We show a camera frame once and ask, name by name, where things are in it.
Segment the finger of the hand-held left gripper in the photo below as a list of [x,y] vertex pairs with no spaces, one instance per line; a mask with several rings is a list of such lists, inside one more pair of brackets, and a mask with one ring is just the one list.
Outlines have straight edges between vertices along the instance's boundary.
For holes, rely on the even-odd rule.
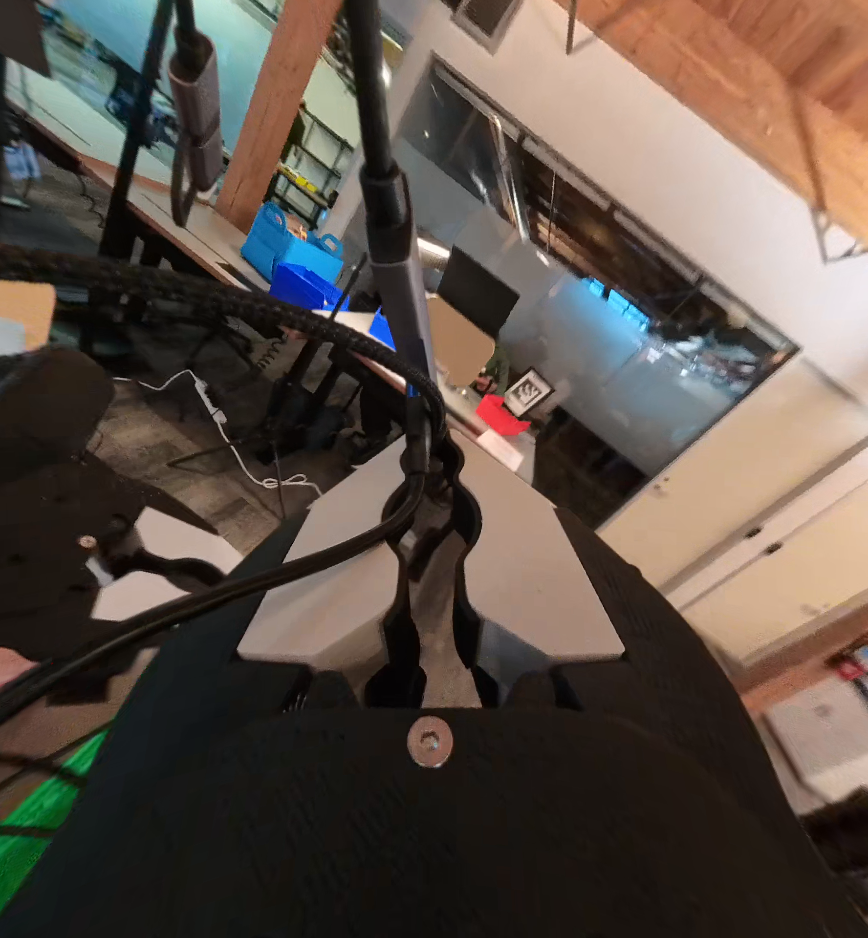
[[222,582],[243,555],[211,533],[154,508],[141,511],[123,536],[123,569],[159,575],[170,582]]
[[135,569],[115,577],[91,567],[97,593],[90,619],[120,623],[167,602],[207,589],[208,585],[184,572]]

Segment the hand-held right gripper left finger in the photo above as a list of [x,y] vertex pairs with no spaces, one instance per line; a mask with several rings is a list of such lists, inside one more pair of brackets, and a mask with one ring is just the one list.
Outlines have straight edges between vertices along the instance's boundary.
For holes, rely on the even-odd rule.
[[[301,559],[393,517],[407,495],[405,437],[399,437],[320,497],[287,552]],[[266,593],[238,644],[255,664],[293,665],[285,707],[304,707],[319,674],[331,697],[368,707],[417,708],[427,675],[412,617],[408,569],[401,550],[405,522],[358,557]]]

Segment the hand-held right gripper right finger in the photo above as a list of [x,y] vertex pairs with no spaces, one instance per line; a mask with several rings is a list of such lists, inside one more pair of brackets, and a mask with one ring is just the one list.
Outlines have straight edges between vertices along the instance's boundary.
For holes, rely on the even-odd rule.
[[619,660],[625,645],[555,505],[459,432],[437,455],[463,544],[454,645],[480,705],[500,706],[526,674]]

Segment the green plastic bin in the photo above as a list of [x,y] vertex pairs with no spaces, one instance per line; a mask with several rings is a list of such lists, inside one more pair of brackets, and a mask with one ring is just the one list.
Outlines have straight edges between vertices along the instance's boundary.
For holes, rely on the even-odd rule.
[[[76,788],[56,779],[44,780],[2,822],[0,827],[55,830],[76,801]],[[0,913],[42,857],[48,838],[0,836]]]

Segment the grey usb hub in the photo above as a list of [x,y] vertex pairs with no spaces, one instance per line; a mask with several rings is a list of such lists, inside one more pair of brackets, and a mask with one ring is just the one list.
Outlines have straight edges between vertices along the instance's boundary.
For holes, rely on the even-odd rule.
[[408,181],[391,159],[360,170],[369,260],[395,350],[437,383],[423,267]]

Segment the grey usb adapter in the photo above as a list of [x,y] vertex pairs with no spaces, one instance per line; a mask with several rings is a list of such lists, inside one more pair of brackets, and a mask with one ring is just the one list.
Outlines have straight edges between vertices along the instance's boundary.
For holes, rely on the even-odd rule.
[[173,164],[174,187],[188,179],[194,193],[210,191],[223,167],[224,143],[217,51],[203,33],[174,29],[175,51],[168,64],[178,122]]

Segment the small red plastic bin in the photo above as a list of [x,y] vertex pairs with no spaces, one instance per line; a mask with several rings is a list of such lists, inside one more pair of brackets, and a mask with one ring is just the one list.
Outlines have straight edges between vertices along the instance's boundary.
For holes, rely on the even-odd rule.
[[480,417],[488,428],[503,437],[516,437],[528,430],[531,422],[517,418],[506,407],[500,395],[485,395],[476,407],[476,416]]

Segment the framed black white tag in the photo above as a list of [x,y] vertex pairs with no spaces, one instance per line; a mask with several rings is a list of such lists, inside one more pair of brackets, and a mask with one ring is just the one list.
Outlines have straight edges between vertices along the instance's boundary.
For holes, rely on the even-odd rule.
[[535,368],[528,369],[509,385],[502,401],[505,409],[516,419],[524,420],[538,405],[554,393],[555,388]]

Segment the white cabinet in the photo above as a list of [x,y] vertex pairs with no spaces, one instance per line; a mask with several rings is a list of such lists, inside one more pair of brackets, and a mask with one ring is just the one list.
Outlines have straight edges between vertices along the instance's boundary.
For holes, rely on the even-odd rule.
[[740,663],[868,594],[868,405],[794,358],[598,533]]

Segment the dark blue plastic bin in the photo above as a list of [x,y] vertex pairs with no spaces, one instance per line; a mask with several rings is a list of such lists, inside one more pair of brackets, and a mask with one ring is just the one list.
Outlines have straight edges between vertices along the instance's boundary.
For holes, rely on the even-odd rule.
[[269,293],[280,302],[309,311],[348,309],[348,298],[333,282],[299,264],[277,263]]

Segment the black monitor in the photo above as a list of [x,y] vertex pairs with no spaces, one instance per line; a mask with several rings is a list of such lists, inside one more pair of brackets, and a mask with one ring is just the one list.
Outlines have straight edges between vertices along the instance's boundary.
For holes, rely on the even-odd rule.
[[494,340],[521,299],[517,290],[457,246],[442,270],[437,295]]

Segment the light blue plastic bin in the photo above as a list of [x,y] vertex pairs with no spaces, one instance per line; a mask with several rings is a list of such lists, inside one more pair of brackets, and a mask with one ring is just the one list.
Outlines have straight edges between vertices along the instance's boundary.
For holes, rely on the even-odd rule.
[[240,248],[241,257],[267,280],[273,279],[278,264],[292,264],[334,282],[343,267],[343,252],[341,240],[332,234],[294,234],[283,210],[273,203],[259,208]]

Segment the black stand pole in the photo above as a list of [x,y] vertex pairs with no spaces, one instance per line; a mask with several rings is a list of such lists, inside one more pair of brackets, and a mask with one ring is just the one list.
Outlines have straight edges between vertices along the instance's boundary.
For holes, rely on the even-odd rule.
[[111,259],[128,260],[131,248],[126,248],[126,211],[137,156],[146,145],[147,123],[152,111],[152,94],[159,77],[170,23],[173,1],[156,3],[148,42],[143,56],[134,104],[129,112],[120,163],[117,167],[105,227],[99,245],[99,255]]

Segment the long white top table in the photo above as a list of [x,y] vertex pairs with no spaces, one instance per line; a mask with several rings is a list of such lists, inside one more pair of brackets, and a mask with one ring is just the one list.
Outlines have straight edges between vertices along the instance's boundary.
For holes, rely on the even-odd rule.
[[[75,172],[111,190],[140,75],[120,56],[120,40],[87,33],[90,39],[78,49],[61,33],[45,29],[43,44],[53,77],[9,66],[5,99],[29,131],[41,137],[34,144],[37,150],[52,145]],[[152,244],[143,249],[143,261],[156,254],[176,269],[196,267],[201,275],[227,285],[267,293],[269,282],[240,254],[245,235],[218,215],[205,195],[196,196],[185,226],[174,221],[170,182],[178,130],[172,100],[162,88],[168,57],[162,55],[151,91],[123,219],[134,237]]]

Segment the metal shelf rack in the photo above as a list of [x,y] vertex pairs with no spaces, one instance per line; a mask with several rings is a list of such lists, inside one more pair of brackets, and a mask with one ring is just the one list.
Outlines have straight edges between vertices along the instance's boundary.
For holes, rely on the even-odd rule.
[[320,228],[331,211],[354,149],[349,141],[306,108],[299,110],[299,138],[277,164],[269,188],[271,201],[310,230]]

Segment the large wall window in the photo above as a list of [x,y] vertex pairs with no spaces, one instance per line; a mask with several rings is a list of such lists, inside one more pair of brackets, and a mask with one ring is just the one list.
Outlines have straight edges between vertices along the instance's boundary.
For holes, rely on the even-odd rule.
[[433,60],[395,152],[419,232],[485,291],[499,343],[639,473],[655,475],[796,345]]

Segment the wooden post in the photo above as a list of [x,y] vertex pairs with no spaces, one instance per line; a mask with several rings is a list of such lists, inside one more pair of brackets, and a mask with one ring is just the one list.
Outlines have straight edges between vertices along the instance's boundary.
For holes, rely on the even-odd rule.
[[216,213],[247,233],[264,200],[340,1],[287,1],[229,158]]

